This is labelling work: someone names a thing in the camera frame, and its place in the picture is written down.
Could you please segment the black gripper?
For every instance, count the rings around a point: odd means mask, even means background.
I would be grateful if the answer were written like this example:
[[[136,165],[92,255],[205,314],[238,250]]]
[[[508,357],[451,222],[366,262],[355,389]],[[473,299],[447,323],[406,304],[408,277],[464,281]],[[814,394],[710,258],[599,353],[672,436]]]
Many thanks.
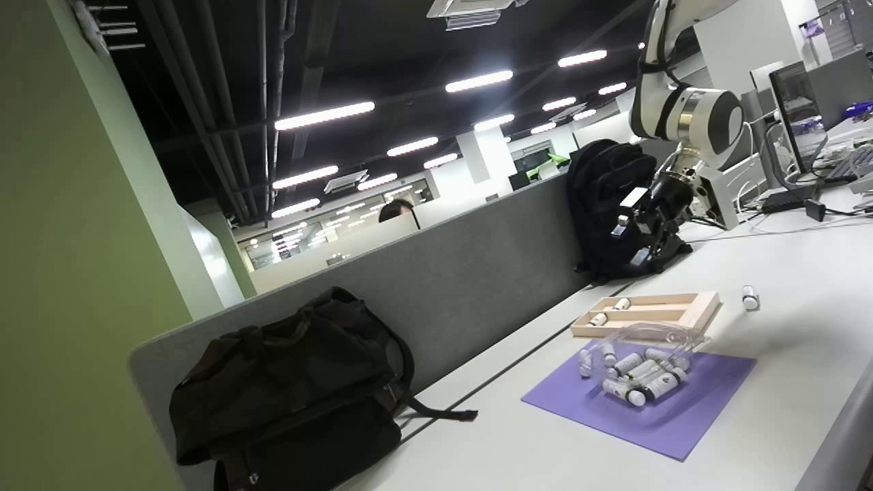
[[[621,202],[608,233],[625,252],[625,274],[661,274],[689,247],[679,237],[692,188],[679,179],[657,179],[649,188],[635,185]]]

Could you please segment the black backpack near arm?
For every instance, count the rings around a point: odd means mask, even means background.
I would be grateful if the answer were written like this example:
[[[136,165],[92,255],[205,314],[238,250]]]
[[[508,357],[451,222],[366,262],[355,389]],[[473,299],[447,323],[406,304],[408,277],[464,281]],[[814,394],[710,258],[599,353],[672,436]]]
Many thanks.
[[[582,250],[578,270],[591,281],[639,280],[651,274],[625,274],[625,252],[608,237],[620,202],[635,188],[649,188],[657,161],[639,146],[594,139],[575,150],[568,165],[564,198],[573,233]]]

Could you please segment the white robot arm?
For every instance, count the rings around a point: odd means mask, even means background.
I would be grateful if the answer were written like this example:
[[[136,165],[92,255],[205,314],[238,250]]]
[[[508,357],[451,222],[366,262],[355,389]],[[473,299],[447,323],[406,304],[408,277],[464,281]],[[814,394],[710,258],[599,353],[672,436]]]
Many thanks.
[[[689,252],[676,237],[684,218],[729,226],[711,179],[744,135],[741,102],[726,89],[695,89],[674,74],[676,41],[692,26],[730,9],[737,0],[651,0],[639,54],[631,106],[635,136],[672,142],[674,154],[654,170],[647,195],[625,224],[644,237],[632,270],[664,270]]]

